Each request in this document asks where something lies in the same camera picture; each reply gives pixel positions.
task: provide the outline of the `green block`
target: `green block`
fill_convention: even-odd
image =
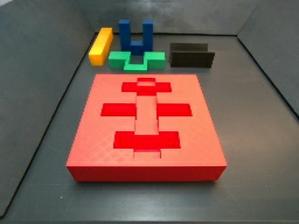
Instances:
[[[146,52],[144,61],[147,61],[148,69],[164,69],[166,67],[164,52]]]
[[[124,71],[128,74],[146,74],[147,73],[147,64],[129,64],[125,62]]]
[[[125,62],[129,61],[131,52],[111,52],[108,55],[108,65],[111,68],[123,69]]]

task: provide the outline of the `blue block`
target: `blue block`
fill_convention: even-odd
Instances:
[[[132,55],[144,55],[154,50],[154,21],[143,22],[143,41],[131,41],[129,19],[120,19],[117,22],[121,51]]]
[[[151,52],[154,50],[154,36],[155,36],[155,24],[152,20],[144,20],[144,51]]]
[[[120,47],[123,52],[129,52],[131,45],[131,28],[129,19],[120,19],[117,22]]]

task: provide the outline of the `gray wall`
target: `gray wall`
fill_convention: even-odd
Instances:
[[[0,7],[0,216],[93,34],[72,0]]]
[[[8,4],[9,2],[12,2],[12,0],[0,0],[0,6]]]
[[[238,37],[299,115],[299,1],[267,0]]]
[[[142,21],[154,20],[160,33],[238,35],[260,0],[77,0],[95,32],[131,19],[132,32],[142,31]]]

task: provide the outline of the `toy block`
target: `toy block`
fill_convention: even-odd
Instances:
[[[131,28],[129,19],[120,19],[117,22],[120,47],[123,52],[129,52],[131,45]]]
[[[144,74],[147,69],[164,69],[164,52],[146,52],[144,63],[131,63],[131,52],[111,52],[108,55],[108,64],[111,68],[124,68],[125,73]]]
[[[120,19],[117,22],[120,46],[123,52],[131,52],[132,55],[144,55],[144,52],[154,50],[154,21],[143,22],[143,41],[131,41],[129,20]]]
[[[96,76],[67,162],[76,181],[214,181],[226,167],[196,75]]]
[[[92,66],[104,65],[112,40],[112,28],[101,28],[95,43],[88,52],[88,59]]]
[[[147,61],[148,69],[164,69],[166,67],[164,52],[146,52],[144,60]]]
[[[108,65],[111,68],[123,69],[127,61],[129,61],[131,52],[111,52],[108,55]]]
[[[146,74],[147,73],[147,63],[144,64],[131,64],[129,60],[125,61],[124,66],[125,73],[131,74]]]
[[[171,43],[171,67],[211,67],[215,52],[208,44]]]

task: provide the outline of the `red puzzle board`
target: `red puzzle board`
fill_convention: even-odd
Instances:
[[[67,162],[77,181],[212,181],[227,167],[195,74],[97,74]]]

